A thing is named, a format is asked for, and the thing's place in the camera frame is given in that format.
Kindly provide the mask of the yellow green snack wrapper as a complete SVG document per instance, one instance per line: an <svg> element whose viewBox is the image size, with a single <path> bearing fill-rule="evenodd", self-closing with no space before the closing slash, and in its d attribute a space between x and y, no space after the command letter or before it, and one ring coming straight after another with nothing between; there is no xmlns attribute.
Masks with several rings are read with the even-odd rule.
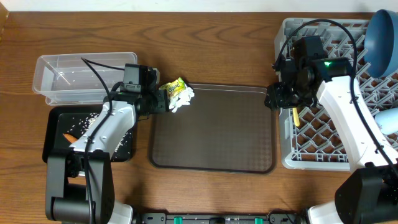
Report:
<svg viewBox="0 0 398 224"><path fill-rule="evenodd" d="M169 100L178 96L186 88L187 86L181 77L174 80L173 82L168 82L159 87L160 90L165 90L167 92Z"/></svg>

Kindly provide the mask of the yellow plastic spoon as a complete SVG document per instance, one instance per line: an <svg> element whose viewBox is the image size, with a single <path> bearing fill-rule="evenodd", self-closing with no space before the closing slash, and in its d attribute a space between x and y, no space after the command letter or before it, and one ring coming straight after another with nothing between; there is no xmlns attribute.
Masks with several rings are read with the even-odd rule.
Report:
<svg viewBox="0 0 398 224"><path fill-rule="evenodd" d="M293 108L292 112L293 112L294 125L296 127L299 127L300 126L300 118L299 118L299 114L298 114L297 108Z"/></svg>

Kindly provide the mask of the white tissue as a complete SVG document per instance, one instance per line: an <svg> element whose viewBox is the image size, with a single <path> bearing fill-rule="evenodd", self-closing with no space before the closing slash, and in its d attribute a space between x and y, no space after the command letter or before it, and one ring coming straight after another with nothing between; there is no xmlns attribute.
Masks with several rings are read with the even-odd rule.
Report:
<svg viewBox="0 0 398 224"><path fill-rule="evenodd" d="M173 113L175 113L181 106L190 105L190 100L195 96L193 89L190 87L186 87L186 89L182 90L176 96L171 97L169 108Z"/></svg>

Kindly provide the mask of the orange carrot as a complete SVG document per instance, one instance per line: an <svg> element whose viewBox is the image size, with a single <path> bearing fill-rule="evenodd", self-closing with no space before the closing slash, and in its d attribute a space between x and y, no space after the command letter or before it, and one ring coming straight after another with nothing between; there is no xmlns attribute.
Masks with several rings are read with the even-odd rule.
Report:
<svg viewBox="0 0 398 224"><path fill-rule="evenodd" d="M64 133L63 137L71 144L78 140L76 137L74 137L74 136L72 136L71 134L68 134L68 133Z"/></svg>

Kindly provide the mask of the light blue cup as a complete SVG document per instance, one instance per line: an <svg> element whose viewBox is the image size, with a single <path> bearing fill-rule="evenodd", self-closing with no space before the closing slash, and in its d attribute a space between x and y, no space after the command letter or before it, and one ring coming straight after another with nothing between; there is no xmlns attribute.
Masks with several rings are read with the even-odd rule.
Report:
<svg viewBox="0 0 398 224"><path fill-rule="evenodd" d="M381 130L381 133L390 135L398 130L398 108L392 108L378 112L374 119Z"/></svg>

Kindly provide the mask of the dark blue plate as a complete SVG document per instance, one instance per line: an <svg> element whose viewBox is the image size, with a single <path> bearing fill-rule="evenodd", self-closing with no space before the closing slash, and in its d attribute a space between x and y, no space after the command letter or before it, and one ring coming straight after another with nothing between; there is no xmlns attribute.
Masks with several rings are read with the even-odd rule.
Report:
<svg viewBox="0 0 398 224"><path fill-rule="evenodd" d="M371 18L365 35L364 59L370 63L368 73L383 78L397 71L397 13L378 10Z"/></svg>

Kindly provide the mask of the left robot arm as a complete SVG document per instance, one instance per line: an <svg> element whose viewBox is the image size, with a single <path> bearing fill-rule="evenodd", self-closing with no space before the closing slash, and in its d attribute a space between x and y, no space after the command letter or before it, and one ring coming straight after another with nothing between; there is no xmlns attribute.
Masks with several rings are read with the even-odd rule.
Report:
<svg viewBox="0 0 398 224"><path fill-rule="evenodd" d="M133 208L116 201L114 150L140 116L166 113L165 90L111 92L85 134L47 156L45 215L63 223L132 223Z"/></svg>

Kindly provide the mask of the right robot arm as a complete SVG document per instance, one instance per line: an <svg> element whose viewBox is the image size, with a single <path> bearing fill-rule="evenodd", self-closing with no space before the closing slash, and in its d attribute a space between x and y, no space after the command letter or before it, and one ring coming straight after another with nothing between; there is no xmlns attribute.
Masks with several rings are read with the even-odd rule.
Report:
<svg viewBox="0 0 398 224"><path fill-rule="evenodd" d="M321 104L348 156L351 175L332 202L310 207L307 223L381 223L397 219L397 151L381 133L344 57L289 62L285 81L267 88L272 109Z"/></svg>

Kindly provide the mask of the grey dishwasher rack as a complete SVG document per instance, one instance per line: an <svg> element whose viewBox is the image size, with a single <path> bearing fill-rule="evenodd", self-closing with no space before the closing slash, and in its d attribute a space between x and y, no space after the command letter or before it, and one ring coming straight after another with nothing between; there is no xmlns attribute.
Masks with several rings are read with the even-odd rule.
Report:
<svg viewBox="0 0 398 224"><path fill-rule="evenodd" d="M340 27L316 22L304 27L307 18L287 18L274 39L274 52L293 57L292 44L302 37L318 35L330 58L353 58L357 46L357 80L361 94L372 115L397 107L397 73L384 78L373 78L371 64L365 60L364 46L367 20L340 19ZM348 156L340 137L322 105L298 109L299 126L294 124L294 111L279 111L280 147L282 163L288 169L348 171Z"/></svg>

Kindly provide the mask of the brown serving tray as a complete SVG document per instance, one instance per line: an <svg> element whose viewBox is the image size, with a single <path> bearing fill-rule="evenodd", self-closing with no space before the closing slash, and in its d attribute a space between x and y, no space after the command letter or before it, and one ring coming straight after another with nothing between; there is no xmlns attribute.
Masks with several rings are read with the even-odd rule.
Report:
<svg viewBox="0 0 398 224"><path fill-rule="evenodd" d="M151 164L246 174L269 174L277 163L275 114L266 88L191 84L195 96L152 123Z"/></svg>

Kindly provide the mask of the clear plastic bin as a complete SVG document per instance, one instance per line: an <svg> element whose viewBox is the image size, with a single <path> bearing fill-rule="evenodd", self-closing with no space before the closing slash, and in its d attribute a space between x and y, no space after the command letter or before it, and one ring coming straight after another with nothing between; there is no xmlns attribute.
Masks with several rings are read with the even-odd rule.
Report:
<svg viewBox="0 0 398 224"><path fill-rule="evenodd" d="M127 63L137 63L133 52L43 55L37 59L32 91L46 97L48 105L101 104L108 88L123 80Z"/></svg>

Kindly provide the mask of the white rice pile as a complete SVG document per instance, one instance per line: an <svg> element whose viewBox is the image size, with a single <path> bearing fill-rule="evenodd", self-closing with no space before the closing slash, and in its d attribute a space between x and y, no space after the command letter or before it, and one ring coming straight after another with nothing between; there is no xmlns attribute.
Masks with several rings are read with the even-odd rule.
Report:
<svg viewBox="0 0 398 224"><path fill-rule="evenodd" d="M83 113L83 114L73 115L71 120L73 124L71 124L71 126L67 128L66 131L63 132L63 134L68 133L79 139L88 130L88 128L90 128L91 125L96 121L98 115L99 113ZM132 129L128 130L124 134L122 140L120 140L120 142L116 146L114 156L115 157L117 156L116 153L127 154L131 156L132 155L131 144L132 144Z"/></svg>

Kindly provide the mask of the black plastic tray bin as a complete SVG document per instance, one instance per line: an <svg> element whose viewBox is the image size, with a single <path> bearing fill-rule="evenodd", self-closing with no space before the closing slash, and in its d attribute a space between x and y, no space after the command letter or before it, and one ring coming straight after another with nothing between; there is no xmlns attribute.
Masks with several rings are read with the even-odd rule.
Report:
<svg viewBox="0 0 398 224"><path fill-rule="evenodd" d="M64 137L63 132L67 130L73 124L71 122L73 115L83 114L83 113L99 113L101 112L101 107L99 105L83 105L83 106L58 106L53 108L49 113L49 120L47 123L47 130L44 141L44 148L42 153L42 160L47 162L49 152L53 148L67 148L71 143L69 143ZM112 156L113 162L126 162L130 160L135 154L135 149L131 144L132 155L114 153Z"/></svg>

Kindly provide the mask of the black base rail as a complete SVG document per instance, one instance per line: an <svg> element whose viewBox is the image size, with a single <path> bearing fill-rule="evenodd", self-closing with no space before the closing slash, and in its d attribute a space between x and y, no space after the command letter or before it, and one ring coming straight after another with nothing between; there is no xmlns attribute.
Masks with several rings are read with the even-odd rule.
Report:
<svg viewBox="0 0 398 224"><path fill-rule="evenodd" d="M132 224L306 224L307 219L296 213L271 211L268 214L135 214Z"/></svg>

